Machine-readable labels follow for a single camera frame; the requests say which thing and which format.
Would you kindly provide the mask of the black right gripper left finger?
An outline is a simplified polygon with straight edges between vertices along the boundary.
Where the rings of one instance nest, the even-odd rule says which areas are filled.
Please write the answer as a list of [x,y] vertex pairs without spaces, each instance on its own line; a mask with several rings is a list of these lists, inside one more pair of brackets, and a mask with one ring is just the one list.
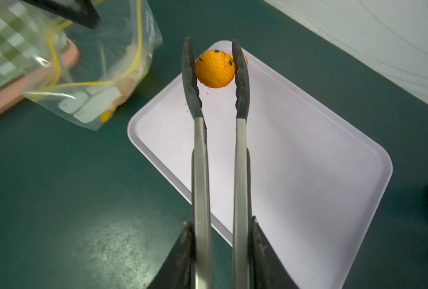
[[192,256],[194,233],[192,223],[184,226],[148,289],[193,289]]

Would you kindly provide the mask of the metal tongs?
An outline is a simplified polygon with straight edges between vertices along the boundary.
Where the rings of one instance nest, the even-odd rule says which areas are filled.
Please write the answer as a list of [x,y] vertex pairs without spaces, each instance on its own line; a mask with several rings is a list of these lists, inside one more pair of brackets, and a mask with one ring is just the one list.
[[194,253],[192,284],[213,286],[212,231],[232,244],[233,286],[253,288],[250,153],[246,125],[250,108],[250,79],[240,43],[230,55],[235,76],[226,87],[213,89],[198,81],[192,40],[182,52],[182,81],[186,104],[194,121],[191,182]]

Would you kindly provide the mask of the round orange spotted cookie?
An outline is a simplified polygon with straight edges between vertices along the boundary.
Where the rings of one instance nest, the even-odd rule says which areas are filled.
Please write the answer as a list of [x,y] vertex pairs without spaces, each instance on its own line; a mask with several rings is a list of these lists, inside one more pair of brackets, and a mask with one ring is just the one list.
[[213,89],[229,85],[236,71],[232,56],[218,49],[202,53],[196,59],[194,69],[198,81]]

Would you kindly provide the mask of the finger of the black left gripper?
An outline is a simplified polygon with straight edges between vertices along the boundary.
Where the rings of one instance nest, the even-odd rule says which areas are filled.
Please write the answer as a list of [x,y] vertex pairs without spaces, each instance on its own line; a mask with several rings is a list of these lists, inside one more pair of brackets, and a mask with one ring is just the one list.
[[93,29],[100,22],[100,16],[90,0],[23,0],[23,2],[71,20],[86,28]]

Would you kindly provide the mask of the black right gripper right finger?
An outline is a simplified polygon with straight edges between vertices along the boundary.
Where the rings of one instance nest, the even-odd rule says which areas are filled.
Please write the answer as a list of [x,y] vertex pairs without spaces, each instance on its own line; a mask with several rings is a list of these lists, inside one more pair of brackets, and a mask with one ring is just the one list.
[[252,217],[252,259],[254,289],[298,289],[297,284],[287,273],[272,248],[256,217]]

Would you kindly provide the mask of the resealable bag with duck print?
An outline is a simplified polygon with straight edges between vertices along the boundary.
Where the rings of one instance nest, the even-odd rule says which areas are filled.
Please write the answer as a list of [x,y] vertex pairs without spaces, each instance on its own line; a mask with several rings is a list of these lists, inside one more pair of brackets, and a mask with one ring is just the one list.
[[49,76],[32,77],[23,96],[69,122],[96,131],[149,73],[162,36],[148,1],[92,1],[93,28],[45,13]]

